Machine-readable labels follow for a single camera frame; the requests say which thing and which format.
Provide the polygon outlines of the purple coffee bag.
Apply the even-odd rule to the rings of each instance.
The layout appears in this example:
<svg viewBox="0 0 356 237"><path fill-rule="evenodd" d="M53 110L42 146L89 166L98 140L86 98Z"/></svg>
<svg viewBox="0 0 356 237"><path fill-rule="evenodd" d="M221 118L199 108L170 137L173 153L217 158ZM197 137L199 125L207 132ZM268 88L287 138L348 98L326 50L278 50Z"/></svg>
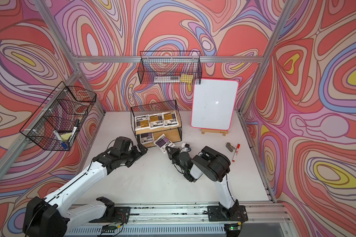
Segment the purple coffee bag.
<svg viewBox="0 0 356 237"><path fill-rule="evenodd" d="M143 133L140 135L141 144L149 144L154 142L154 135L152 132Z"/></svg>
<svg viewBox="0 0 356 237"><path fill-rule="evenodd" d="M167 153L167 147L175 147L175 144L170 141L165 134L162 134L154 142L154 145L157 146L164 154Z"/></svg>

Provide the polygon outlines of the two-tier wooden wire shelf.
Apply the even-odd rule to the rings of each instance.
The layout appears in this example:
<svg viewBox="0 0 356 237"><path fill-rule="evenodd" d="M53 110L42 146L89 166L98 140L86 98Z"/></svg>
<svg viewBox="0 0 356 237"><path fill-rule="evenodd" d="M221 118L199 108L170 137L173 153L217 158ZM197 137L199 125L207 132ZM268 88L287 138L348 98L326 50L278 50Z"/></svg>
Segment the two-tier wooden wire shelf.
<svg viewBox="0 0 356 237"><path fill-rule="evenodd" d="M165 135L173 143L183 138L182 121L176 100L131 107L131 127L136 141L150 148Z"/></svg>

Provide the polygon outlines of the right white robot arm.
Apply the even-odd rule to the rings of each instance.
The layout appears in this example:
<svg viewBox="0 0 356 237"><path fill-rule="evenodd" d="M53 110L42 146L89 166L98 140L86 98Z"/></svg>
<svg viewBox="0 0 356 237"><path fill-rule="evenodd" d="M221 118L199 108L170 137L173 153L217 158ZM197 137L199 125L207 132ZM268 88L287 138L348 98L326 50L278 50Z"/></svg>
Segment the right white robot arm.
<svg viewBox="0 0 356 237"><path fill-rule="evenodd" d="M228 178L231 162L225 155L208 146L193 158L189 155L189 145L182 148L167 146L165 150L177 171L189 182L196 182L202 176L214 182L219 203L208 206L204 211L210 222L235 221L237 223L231 225L231 228L235 228L248 220L245 207L232 195Z"/></svg>

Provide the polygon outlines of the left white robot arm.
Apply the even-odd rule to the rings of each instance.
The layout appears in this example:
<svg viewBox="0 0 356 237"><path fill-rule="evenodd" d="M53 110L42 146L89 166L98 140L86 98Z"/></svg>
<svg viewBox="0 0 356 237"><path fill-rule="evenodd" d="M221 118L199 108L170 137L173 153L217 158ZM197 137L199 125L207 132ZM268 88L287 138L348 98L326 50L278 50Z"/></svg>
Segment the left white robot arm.
<svg viewBox="0 0 356 237"><path fill-rule="evenodd" d="M63 237L89 222L125 224L125 214L106 197L98 197L74 209L71 206L98 181L120 167L130 168L147 151L144 145L135 145L127 137L116 138L112 147L94 157L88 167L68 183L44 198L34 197L28 202L23 224L25 236Z"/></svg>

